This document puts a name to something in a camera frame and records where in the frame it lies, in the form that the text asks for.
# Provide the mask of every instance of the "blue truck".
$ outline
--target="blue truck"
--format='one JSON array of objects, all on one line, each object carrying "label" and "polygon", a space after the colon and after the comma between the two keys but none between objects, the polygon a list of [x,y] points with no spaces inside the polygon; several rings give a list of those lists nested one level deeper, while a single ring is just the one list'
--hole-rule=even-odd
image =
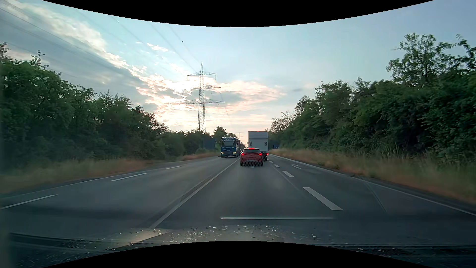
[{"label": "blue truck", "polygon": [[241,141],[235,137],[222,137],[220,141],[220,155],[224,157],[238,157],[241,153]]}]

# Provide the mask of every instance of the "grass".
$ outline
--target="grass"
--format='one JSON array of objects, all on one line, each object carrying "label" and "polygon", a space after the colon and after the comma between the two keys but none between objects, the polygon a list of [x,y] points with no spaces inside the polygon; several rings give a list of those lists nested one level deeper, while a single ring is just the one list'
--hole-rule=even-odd
[{"label": "grass", "polygon": [[[216,156],[217,153],[185,155],[176,159],[193,160],[203,157]],[[27,190],[37,186],[70,182],[78,179],[107,177],[122,173],[134,172],[165,161],[146,161],[131,159],[64,161],[48,167],[28,168],[17,170],[0,176],[0,194],[13,191]]]},{"label": "grass", "polygon": [[429,158],[366,157],[315,150],[271,150],[271,154],[425,190],[476,205],[476,164],[442,165]]},{"label": "grass", "polygon": [[182,160],[194,160],[194,159],[199,159],[199,158],[204,158],[204,157],[211,157],[211,156],[217,156],[218,152],[210,152],[210,153],[203,153],[203,154],[195,154],[195,155],[184,155],[182,156]]}]

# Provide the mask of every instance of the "highway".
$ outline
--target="highway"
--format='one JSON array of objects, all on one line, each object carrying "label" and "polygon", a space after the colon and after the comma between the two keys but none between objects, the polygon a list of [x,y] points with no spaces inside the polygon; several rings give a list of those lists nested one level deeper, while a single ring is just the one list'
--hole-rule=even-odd
[{"label": "highway", "polygon": [[219,157],[167,163],[11,196],[2,206],[11,233],[40,237],[264,224],[305,230],[322,243],[476,241],[474,211],[275,155],[263,167]]}]

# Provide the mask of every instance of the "car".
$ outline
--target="car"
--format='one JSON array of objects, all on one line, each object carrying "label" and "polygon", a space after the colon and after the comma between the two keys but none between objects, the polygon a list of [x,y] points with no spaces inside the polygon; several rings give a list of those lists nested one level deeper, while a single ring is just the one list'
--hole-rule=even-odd
[{"label": "car", "polygon": [[240,166],[258,165],[263,166],[263,154],[258,148],[245,148],[240,156]]}]

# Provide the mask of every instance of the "sky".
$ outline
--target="sky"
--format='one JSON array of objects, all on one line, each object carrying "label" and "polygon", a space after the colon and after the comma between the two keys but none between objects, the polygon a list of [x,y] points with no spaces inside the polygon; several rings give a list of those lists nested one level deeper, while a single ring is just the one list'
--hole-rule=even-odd
[{"label": "sky", "polygon": [[10,56],[43,62],[63,79],[124,94],[172,130],[198,124],[198,78],[220,89],[205,97],[206,131],[217,125],[247,141],[322,83],[389,79],[385,70],[409,33],[476,44],[476,1],[434,0],[397,10],[310,24],[219,28],[140,21],[40,0],[0,1],[0,41]]}]

